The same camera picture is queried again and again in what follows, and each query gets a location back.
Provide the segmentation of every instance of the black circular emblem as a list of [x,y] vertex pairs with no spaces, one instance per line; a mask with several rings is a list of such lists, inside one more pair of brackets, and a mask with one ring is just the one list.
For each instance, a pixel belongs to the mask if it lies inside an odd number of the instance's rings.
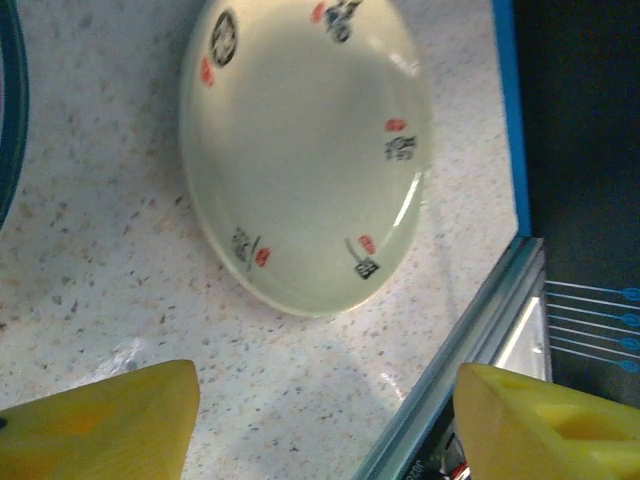
[[231,10],[220,14],[211,35],[211,57],[213,63],[222,68],[227,65],[236,54],[238,46],[238,29],[236,19]]

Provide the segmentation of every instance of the black panel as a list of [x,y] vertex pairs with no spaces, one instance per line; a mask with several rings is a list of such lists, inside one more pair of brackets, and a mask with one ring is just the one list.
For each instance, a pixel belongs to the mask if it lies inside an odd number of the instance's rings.
[[640,1],[514,8],[554,380],[640,407]]

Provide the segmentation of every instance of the granite countertop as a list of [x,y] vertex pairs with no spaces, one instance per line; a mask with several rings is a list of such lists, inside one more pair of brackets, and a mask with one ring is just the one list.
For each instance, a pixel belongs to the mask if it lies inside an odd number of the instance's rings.
[[488,0],[396,4],[433,86],[431,203],[362,307],[282,315],[196,224],[177,87],[201,0],[23,0],[31,117],[0,236],[0,408],[192,359],[186,479],[350,478],[515,232]]

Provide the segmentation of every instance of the yellow plastic object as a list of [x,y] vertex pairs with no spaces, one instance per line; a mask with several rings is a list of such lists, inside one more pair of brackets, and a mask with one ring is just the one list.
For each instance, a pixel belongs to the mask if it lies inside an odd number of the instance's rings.
[[477,364],[453,404],[473,480],[640,480],[640,410]]
[[199,387],[175,360],[0,412],[0,480],[177,480]]

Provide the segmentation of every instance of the white ceramic plate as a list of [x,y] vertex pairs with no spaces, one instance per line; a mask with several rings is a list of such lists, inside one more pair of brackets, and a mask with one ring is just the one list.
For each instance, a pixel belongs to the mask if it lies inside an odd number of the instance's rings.
[[243,286],[321,316],[385,283],[418,222],[428,99],[386,0],[205,5],[183,65],[182,154],[202,228]]

